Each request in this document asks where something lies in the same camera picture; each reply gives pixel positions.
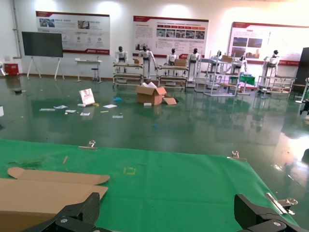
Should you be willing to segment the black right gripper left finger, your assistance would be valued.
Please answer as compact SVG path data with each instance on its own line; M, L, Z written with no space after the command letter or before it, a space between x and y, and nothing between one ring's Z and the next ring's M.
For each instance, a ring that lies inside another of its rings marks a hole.
M65 206L52 219L25 229L26 232L98 232L100 195L93 192L82 203Z

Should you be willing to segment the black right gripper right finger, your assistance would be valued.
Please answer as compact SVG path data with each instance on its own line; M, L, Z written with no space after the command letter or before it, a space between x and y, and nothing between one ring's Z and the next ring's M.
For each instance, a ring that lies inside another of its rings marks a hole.
M305 232L271 208L255 205L244 195L234 197L234 217L243 232Z

